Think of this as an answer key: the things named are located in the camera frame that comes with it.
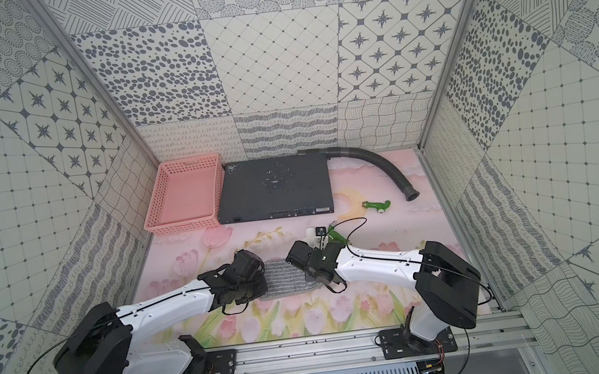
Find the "grey striped square dishcloth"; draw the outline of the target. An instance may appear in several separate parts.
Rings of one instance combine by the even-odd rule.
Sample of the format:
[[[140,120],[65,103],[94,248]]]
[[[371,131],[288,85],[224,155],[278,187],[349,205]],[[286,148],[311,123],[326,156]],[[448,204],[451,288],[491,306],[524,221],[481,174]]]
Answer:
[[[308,294],[321,288],[321,284],[309,279],[302,270],[283,260],[272,260],[264,264],[267,291],[260,298],[273,301],[283,297]]]

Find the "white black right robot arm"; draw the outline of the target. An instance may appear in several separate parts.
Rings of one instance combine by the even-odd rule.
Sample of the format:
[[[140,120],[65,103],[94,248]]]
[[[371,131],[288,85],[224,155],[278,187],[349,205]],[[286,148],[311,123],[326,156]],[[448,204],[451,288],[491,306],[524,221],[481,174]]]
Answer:
[[[480,272],[437,241],[408,252],[387,252],[338,242],[319,248],[298,240],[286,262],[327,287],[376,282],[416,291],[422,304],[412,309],[405,325],[409,336],[424,342],[448,327],[477,326]]]

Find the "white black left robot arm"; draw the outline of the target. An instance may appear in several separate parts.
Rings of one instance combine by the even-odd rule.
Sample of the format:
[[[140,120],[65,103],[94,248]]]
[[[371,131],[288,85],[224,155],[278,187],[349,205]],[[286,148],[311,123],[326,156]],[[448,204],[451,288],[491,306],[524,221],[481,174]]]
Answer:
[[[196,315],[248,306],[268,289],[265,265],[251,251],[239,250],[230,264],[207,271],[192,282],[152,300],[119,308],[93,307],[58,351],[58,374],[214,374],[233,365],[233,353],[212,360],[191,335],[177,344],[145,351],[144,342]]]

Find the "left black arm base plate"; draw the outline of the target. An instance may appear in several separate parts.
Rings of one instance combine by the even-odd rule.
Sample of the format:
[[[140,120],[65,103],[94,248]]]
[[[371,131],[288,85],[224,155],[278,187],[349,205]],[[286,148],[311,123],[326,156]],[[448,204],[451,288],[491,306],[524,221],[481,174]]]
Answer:
[[[235,374],[237,355],[234,348],[194,355],[182,374]]]

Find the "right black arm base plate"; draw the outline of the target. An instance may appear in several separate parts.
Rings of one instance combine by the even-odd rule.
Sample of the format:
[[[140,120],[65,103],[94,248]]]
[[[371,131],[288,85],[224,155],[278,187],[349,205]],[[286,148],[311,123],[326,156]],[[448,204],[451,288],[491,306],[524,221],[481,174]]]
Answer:
[[[412,356],[440,355],[458,350],[452,329],[447,327],[433,341],[413,336],[404,328],[380,330],[374,342],[379,345],[384,359],[396,360]]]

